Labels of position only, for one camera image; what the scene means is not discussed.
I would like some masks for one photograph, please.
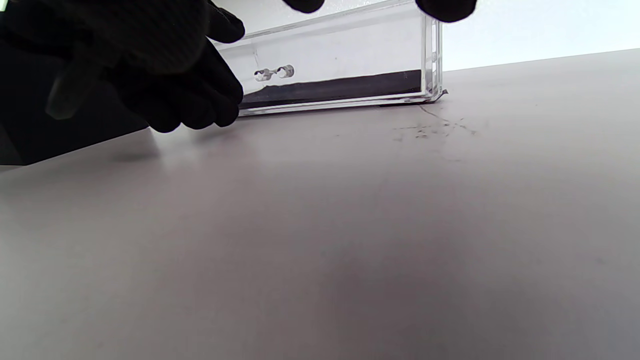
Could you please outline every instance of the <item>white table surface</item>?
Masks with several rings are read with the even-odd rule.
[[[2,172],[0,359],[637,359],[640,51],[445,83]]]

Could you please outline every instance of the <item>white wall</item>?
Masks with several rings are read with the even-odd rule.
[[[217,0],[247,32],[381,0],[326,0],[317,13],[282,0]],[[445,25],[444,70],[601,53],[640,47],[640,0],[479,0],[468,19]]]

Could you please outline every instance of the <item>gloved hand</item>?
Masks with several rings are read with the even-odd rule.
[[[49,5],[110,43],[133,65],[156,74],[188,70],[206,44],[208,0],[20,1]]]
[[[442,22],[466,19],[476,9],[477,0],[415,0],[427,15]],[[284,0],[291,8],[312,13],[322,7],[324,0]]]
[[[477,0],[415,0],[430,17],[442,22],[466,19],[476,9]]]
[[[231,13],[211,3],[205,9],[207,36],[234,42],[244,35],[243,23]],[[2,16],[0,38],[19,49],[69,61],[52,89],[47,107],[51,115],[68,117],[97,78],[106,75],[123,103],[158,131],[171,131],[180,123],[195,129],[213,123],[227,126],[237,117],[242,86],[204,36],[204,48],[186,71],[157,74],[80,19],[70,19],[40,1],[10,3]]]

